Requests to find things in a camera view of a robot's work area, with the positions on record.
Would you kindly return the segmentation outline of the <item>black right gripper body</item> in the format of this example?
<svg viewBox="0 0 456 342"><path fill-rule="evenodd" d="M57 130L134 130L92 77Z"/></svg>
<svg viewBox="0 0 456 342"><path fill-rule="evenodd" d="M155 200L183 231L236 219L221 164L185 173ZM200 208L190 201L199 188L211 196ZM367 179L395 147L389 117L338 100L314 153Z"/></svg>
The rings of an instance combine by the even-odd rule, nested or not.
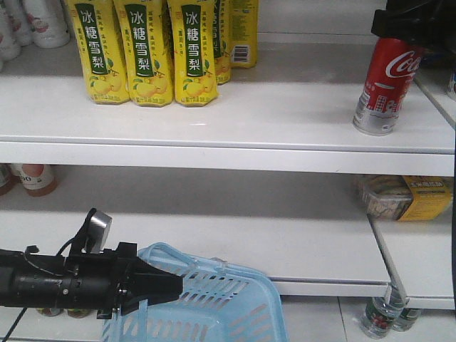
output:
<svg viewBox="0 0 456 342"><path fill-rule="evenodd" d="M389 0L375 10L371 33L433 51L455 52L455 2Z"/></svg>

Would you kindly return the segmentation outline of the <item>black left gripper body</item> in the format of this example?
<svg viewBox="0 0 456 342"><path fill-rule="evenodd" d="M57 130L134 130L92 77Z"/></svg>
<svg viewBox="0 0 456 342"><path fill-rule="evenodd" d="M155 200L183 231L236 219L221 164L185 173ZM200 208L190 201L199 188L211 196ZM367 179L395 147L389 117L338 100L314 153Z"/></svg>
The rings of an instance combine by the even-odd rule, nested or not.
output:
<svg viewBox="0 0 456 342"><path fill-rule="evenodd" d="M63 307L97 310L100 318L111 318L138 309L133 298L133 266L137 245L121 242L115 250L99 254L71 250L63 273Z"/></svg>

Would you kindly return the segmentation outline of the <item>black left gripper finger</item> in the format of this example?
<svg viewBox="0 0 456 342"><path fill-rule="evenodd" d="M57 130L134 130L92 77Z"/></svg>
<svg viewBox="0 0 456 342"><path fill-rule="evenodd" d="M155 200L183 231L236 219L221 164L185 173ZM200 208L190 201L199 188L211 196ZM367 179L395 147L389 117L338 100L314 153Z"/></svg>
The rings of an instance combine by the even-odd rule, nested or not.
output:
<svg viewBox="0 0 456 342"><path fill-rule="evenodd" d="M137 257L125 274L123 290L123 315L126 315L138 310L141 301L150 306L179 299L183 279Z"/></svg>

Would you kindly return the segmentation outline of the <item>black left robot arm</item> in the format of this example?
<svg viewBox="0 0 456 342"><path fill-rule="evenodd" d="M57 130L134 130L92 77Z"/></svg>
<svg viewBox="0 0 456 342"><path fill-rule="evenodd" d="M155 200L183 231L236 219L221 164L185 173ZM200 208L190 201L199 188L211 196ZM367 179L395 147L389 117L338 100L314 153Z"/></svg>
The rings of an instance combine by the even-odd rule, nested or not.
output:
<svg viewBox="0 0 456 342"><path fill-rule="evenodd" d="M95 310L99 319L129 314L141 301L177 300L181 276L157 269L137 256L137 246L121 242L99 254L49 256L1 250L1 305L35 309Z"/></svg>

